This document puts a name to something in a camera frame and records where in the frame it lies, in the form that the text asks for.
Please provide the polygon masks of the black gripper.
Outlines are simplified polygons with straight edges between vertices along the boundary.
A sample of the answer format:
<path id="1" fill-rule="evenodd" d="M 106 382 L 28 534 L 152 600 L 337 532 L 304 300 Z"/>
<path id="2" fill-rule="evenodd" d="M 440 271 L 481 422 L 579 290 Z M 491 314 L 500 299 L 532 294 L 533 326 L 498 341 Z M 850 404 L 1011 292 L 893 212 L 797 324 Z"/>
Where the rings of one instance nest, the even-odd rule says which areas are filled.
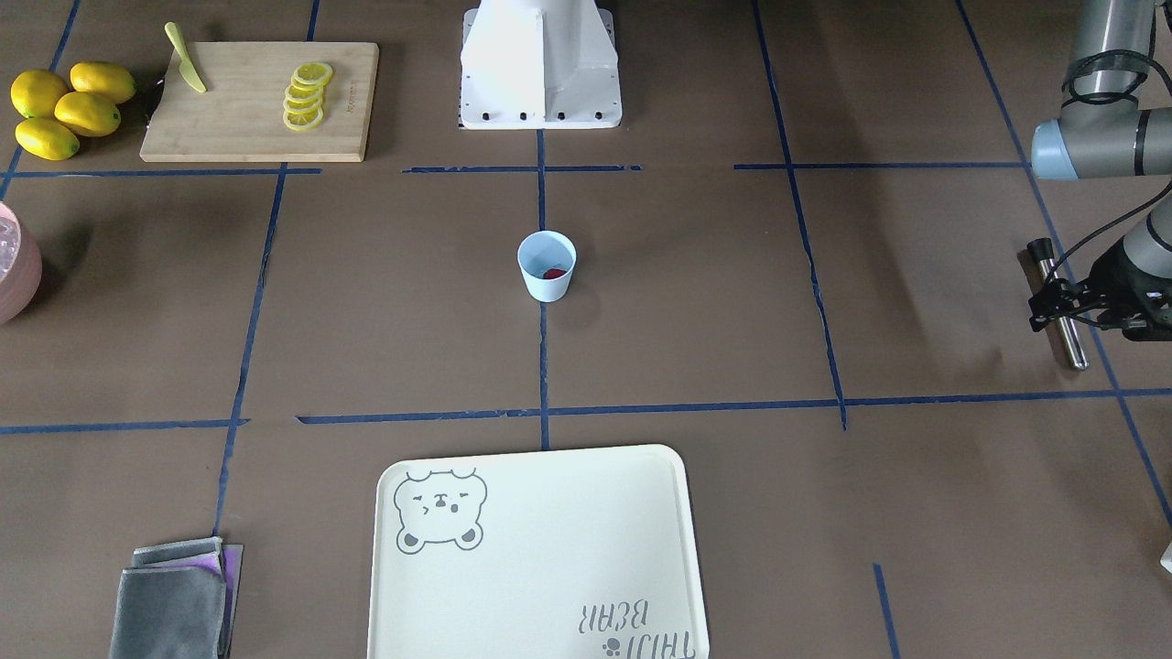
<path id="1" fill-rule="evenodd" d="M 1045 279 L 1028 300 L 1030 330 L 1042 332 L 1059 319 L 1074 319 L 1099 305 L 1103 310 L 1108 297 L 1171 287 L 1168 276 L 1150 274 L 1134 265 L 1124 242 L 1116 242 L 1105 254 L 1101 254 L 1101 259 L 1093 263 L 1089 281 L 1092 288 L 1081 281 Z"/>

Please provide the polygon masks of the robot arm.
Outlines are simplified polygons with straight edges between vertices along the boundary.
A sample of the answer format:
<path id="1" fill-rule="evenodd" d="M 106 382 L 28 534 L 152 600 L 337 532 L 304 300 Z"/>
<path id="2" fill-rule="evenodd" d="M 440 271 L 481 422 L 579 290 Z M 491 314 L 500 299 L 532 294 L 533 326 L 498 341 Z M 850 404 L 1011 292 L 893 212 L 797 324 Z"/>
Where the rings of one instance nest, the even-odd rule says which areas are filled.
<path id="1" fill-rule="evenodd" d="M 1059 90 L 1059 116 L 1040 124 L 1031 168 L 1040 179 L 1081 181 L 1168 175 L 1171 110 L 1144 109 L 1149 79 L 1168 86 L 1156 61 L 1156 22 L 1167 1 L 1086 1 Z M 1045 276 L 1030 298 L 1033 330 L 1095 312 L 1098 330 L 1131 341 L 1168 341 L 1171 208 L 1168 189 L 1131 211 L 1137 220 L 1081 281 Z"/>

